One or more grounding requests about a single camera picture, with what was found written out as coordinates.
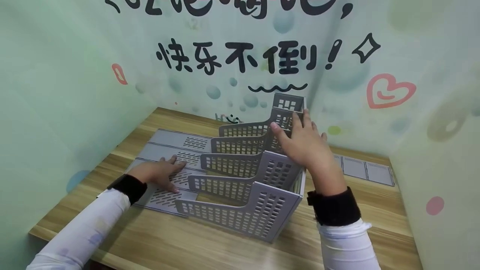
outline wavy line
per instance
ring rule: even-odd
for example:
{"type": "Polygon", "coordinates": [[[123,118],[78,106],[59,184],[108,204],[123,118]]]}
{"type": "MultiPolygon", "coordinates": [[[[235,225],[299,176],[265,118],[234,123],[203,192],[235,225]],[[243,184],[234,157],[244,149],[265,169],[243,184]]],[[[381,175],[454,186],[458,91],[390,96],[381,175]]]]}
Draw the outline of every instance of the wavy line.
{"type": "Polygon", "coordinates": [[[120,8],[117,6],[117,4],[115,4],[114,2],[112,2],[110,0],[105,0],[105,4],[114,7],[117,10],[117,12],[120,14],[120,8]]]}
{"type": "Polygon", "coordinates": [[[302,85],[302,86],[300,86],[300,87],[296,87],[296,86],[290,84],[290,85],[288,85],[288,87],[285,88],[285,89],[283,89],[283,88],[281,88],[281,87],[279,87],[279,86],[273,86],[271,89],[266,89],[266,88],[264,88],[263,86],[260,86],[260,87],[258,87],[257,89],[253,89],[253,88],[251,88],[251,87],[249,86],[248,89],[250,89],[250,91],[255,92],[255,93],[258,93],[258,92],[260,92],[260,91],[263,91],[263,92],[265,92],[265,93],[272,93],[272,92],[275,91],[275,90],[278,90],[278,91],[280,91],[280,92],[288,92],[288,91],[290,91],[290,90],[292,90],[292,89],[293,89],[293,90],[303,90],[303,89],[307,88],[307,86],[308,86],[308,84],[304,84],[304,85],[302,85]]]}

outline tabletop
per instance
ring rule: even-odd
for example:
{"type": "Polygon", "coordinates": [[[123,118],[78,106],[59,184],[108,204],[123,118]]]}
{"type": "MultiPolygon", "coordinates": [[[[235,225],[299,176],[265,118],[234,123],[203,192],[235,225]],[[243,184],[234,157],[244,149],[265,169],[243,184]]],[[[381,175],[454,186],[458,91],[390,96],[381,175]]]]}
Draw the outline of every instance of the tabletop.
{"type": "MultiPolygon", "coordinates": [[[[199,116],[157,108],[78,186],[31,230],[50,241],[105,190],[140,153],[158,128],[218,136],[224,124],[199,116]]],[[[332,147],[336,154],[391,167],[388,158],[332,147]]],[[[421,269],[398,186],[345,176],[362,212],[383,270],[421,269]]],[[[305,192],[313,190],[307,174],[305,192]]],[[[169,269],[324,269],[313,209],[302,200],[273,244],[248,238],[193,218],[131,207],[113,227],[92,259],[119,270],[169,269]]]]}

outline fingernail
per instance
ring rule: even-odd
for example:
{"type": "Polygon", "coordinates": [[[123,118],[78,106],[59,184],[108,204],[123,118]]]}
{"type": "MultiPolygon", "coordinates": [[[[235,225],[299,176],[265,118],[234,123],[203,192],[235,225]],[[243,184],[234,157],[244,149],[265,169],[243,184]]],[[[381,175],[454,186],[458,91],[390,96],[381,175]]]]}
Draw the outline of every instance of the fingernail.
{"type": "Polygon", "coordinates": [[[278,124],[277,124],[277,123],[275,123],[275,122],[271,122],[271,123],[270,123],[270,127],[271,127],[273,130],[275,130],[275,129],[278,129],[278,128],[279,128],[278,124]]]}

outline wallpaper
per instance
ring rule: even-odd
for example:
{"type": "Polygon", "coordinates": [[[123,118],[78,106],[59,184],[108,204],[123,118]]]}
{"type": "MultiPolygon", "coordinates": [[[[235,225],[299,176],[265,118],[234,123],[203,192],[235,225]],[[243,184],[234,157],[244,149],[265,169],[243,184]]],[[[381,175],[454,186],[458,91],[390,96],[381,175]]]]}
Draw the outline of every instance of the wallpaper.
{"type": "Polygon", "coordinates": [[[23,197],[55,187],[41,206],[17,199],[37,214],[4,213],[8,228],[25,233],[155,106],[258,122],[285,92],[306,98],[331,144],[391,158],[425,269],[475,269],[479,11],[474,0],[0,2],[3,169],[28,179],[12,186],[23,197]]]}

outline left hand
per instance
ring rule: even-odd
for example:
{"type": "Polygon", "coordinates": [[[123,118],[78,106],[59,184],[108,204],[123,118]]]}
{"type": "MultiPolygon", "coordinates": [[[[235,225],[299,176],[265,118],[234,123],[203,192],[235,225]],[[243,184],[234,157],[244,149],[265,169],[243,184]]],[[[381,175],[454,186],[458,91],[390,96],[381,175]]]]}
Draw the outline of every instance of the left hand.
{"type": "Polygon", "coordinates": [[[157,162],[143,162],[127,172],[143,183],[155,183],[159,188],[178,193],[177,187],[168,178],[172,173],[180,172],[187,164],[186,161],[175,164],[177,156],[173,155],[169,160],[161,158],[157,162]]]}

